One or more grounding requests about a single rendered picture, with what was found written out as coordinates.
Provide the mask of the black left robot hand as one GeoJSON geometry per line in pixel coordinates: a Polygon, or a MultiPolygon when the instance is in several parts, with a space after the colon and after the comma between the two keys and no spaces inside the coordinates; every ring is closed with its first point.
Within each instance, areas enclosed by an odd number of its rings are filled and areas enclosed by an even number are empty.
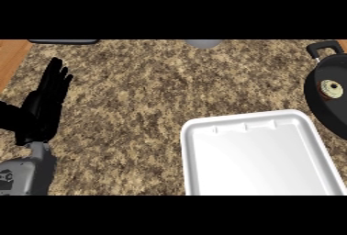
{"type": "Polygon", "coordinates": [[[21,107],[0,101],[0,129],[15,133],[18,146],[47,142],[58,133],[62,103],[74,76],[53,58],[43,72],[39,88],[25,97],[21,107]]]}

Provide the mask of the white rectangular tray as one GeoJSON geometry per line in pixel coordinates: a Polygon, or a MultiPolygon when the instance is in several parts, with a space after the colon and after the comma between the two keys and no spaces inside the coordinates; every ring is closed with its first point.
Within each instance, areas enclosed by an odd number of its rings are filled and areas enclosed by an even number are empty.
{"type": "Polygon", "coordinates": [[[347,196],[321,135],[298,110],[192,119],[180,146],[189,196],[347,196]]]}

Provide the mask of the brown cupcake with pale frosting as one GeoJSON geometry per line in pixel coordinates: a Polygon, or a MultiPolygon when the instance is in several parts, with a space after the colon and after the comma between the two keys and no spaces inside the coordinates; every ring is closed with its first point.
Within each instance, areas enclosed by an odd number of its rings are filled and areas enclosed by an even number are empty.
{"type": "Polygon", "coordinates": [[[321,81],[321,92],[326,99],[338,99],[343,96],[343,86],[337,81],[322,80],[321,81]]]}

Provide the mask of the dark grey flat appliance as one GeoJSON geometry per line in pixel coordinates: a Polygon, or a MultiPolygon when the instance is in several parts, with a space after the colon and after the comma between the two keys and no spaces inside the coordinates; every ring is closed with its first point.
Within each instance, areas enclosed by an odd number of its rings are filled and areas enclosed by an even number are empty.
{"type": "Polygon", "coordinates": [[[99,39],[28,39],[37,44],[61,44],[61,45],[90,45],[99,42],[99,39]]]}

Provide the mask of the grey rounded object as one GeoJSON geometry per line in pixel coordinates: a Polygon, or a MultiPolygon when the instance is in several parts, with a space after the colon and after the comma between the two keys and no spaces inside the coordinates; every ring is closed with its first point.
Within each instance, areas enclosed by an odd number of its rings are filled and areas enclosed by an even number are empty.
{"type": "Polygon", "coordinates": [[[220,39],[186,39],[188,44],[198,49],[211,49],[222,44],[220,39]]]}

